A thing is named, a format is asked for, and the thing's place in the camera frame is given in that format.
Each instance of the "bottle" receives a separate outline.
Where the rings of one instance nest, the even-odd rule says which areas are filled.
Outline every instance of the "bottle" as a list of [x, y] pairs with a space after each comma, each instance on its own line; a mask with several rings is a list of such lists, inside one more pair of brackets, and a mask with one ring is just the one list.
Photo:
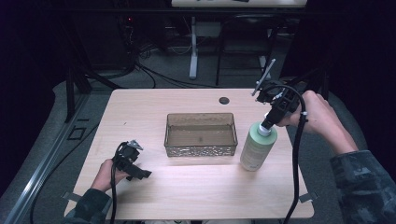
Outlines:
[[274, 127], [267, 130], [261, 124], [261, 122], [256, 122], [251, 125], [242, 150], [240, 161], [242, 166], [249, 171], [257, 171], [262, 167], [277, 139]]

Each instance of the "table leg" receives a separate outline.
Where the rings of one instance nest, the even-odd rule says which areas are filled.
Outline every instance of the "table leg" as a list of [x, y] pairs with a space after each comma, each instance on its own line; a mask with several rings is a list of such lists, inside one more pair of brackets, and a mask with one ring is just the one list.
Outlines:
[[191, 64], [190, 64], [190, 79], [197, 78], [197, 66], [198, 66], [198, 49], [197, 49], [197, 36], [195, 32], [195, 17], [191, 18]]

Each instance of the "wooden table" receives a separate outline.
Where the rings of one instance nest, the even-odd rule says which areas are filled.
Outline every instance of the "wooden table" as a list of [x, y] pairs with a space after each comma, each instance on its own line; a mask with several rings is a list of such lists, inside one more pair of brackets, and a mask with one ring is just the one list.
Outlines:
[[[117, 185], [116, 219], [282, 218], [293, 198], [291, 143], [285, 128], [262, 168], [249, 172], [239, 158], [250, 125], [271, 107], [255, 102], [248, 89], [164, 89], [113, 91], [74, 192], [82, 195], [100, 164], [117, 146], [136, 139], [144, 148], [134, 163], [149, 178]], [[230, 103], [222, 105], [220, 97]], [[169, 113], [234, 115], [238, 146], [234, 156], [168, 158], [164, 148]], [[300, 194], [306, 194], [300, 176]], [[67, 205], [66, 213], [75, 206]], [[312, 217], [311, 203], [299, 203], [292, 217]]]

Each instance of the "black cable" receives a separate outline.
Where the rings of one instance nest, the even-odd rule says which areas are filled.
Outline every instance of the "black cable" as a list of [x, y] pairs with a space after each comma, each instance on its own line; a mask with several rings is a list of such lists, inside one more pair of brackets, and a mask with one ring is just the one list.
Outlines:
[[136, 62], [136, 66], [138, 66], [140, 69], [146, 69], [146, 70], [149, 71], [151, 74], [156, 75], [156, 76], [162, 78], [163, 80], [167, 81], [168, 83], [170, 83], [170, 84], [172, 84], [172, 85], [179, 86], [179, 87], [181, 87], [181, 88], [194, 88], [194, 87], [191, 87], [191, 86], [188, 86], [188, 85], [197, 86], [197, 87], [218, 88], [217, 86], [210, 86], [210, 85], [204, 85], [204, 84], [197, 84], [197, 83], [184, 82], [184, 81], [176, 80], [176, 79], [173, 79], [173, 78], [170, 78], [170, 77], [166, 77], [166, 76], [164, 76], [164, 75], [162, 75], [162, 74], [160, 74], [160, 73], [158, 73], [158, 72], [155, 72], [155, 71], [153, 71], [153, 70], [147, 68], [145, 65], [143, 65], [143, 64], [141, 64], [141, 63], [139, 63], [139, 62]]
[[56, 166], [51, 170], [51, 172], [49, 172], [49, 174], [47, 175], [47, 177], [44, 179], [43, 184], [39, 187], [37, 194], [35, 195], [32, 205], [31, 205], [31, 209], [30, 209], [30, 223], [33, 224], [33, 219], [34, 219], [34, 211], [35, 211], [35, 203], [37, 202], [38, 199], [38, 195], [40, 194], [41, 190], [43, 189], [44, 185], [47, 183], [47, 181], [50, 179], [50, 177], [52, 176], [52, 174], [55, 172], [56, 169], [58, 169], [58, 167], [64, 162], [64, 160], [74, 151], [76, 150], [76, 148], [79, 147], [79, 145], [81, 145], [85, 139], [88, 138], [88, 136], [91, 135], [91, 133], [99, 126], [99, 123], [97, 123], [91, 130], [90, 132], [81, 139], [81, 141], [78, 142], [78, 144], [73, 147], [57, 164]]
[[299, 157], [301, 136], [303, 135], [305, 123], [307, 122], [307, 120], [306, 120], [307, 114], [306, 114], [305, 101], [304, 101], [303, 96], [299, 92], [297, 92], [297, 90], [295, 90], [293, 87], [288, 86], [288, 85], [275, 85], [275, 86], [271, 86], [269, 88], [263, 89], [263, 91], [270, 91], [275, 88], [286, 88], [286, 89], [293, 91], [294, 93], [296, 93], [297, 97], [299, 98], [300, 105], [301, 105], [300, 120], [299, 120], [299, 123], [297, 126], [296, 135], [294, 136], [293, 149], [292, 149], [292, 153], [291, 153], [294, 196], [293, 196], [293, 201], [291, 203], [289, 212], [286, 214], [286, 217], [283, 220], [283, 224], [287, 224], [289, 222], [291, 214], [293, 213], [295, 207], [297, 206], [297, 202], [300, 197], [300, 195], [299, 195], [300, 183], [299, 183], [299, 176], [298, 176], [298, 157]]
[[113, 165], [111, 166], [110, 185], [111, 185], [111, 195], [113, 198], [113, 209], [111, 212], [110, 224], [114, 223], [117, 213], [116, 169], [117, 169], [120, 148], [122, 148], [125, 144], [127, 143], [123, 142], [117, 147], [116, 154], [114, 155]]

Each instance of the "human hand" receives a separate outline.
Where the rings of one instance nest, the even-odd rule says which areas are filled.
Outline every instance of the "human hand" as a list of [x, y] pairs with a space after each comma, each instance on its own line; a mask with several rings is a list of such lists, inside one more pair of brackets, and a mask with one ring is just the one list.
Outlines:
[[[113, 165], [113, 160], [111, 160], [111, 159], [107, 159], [101, 164], [101, 166], [99, 168], [99, 172], [96, 175], [96, 178], [92, 182], [92, 185], [91, 185], [92, 189], [99, 189], [102, 192], [106, 192], [108, 189], [111, 189], [110, 180], [111, 180], [112, 165]], [[127, 176], [129, 176], [127, 173], [116, 169], [116, 173], [115, 173], [116, 185], [123, 178], [125, 178]]]
[[[303, 94], [305, 107], [308, 115], [308, 122], [304, 126], [304, 131], [308, 133], [318, 133], [332, 146], [335, 154], [347, 153], [358, 150], [352, 136], [344, 128], [340, 119], [329, 103], [314, 91], [306, 91]], [[277, 126], [292, 125], [297, 126], [300, 119], [301, 106], [291, 115], [283, 118]]]

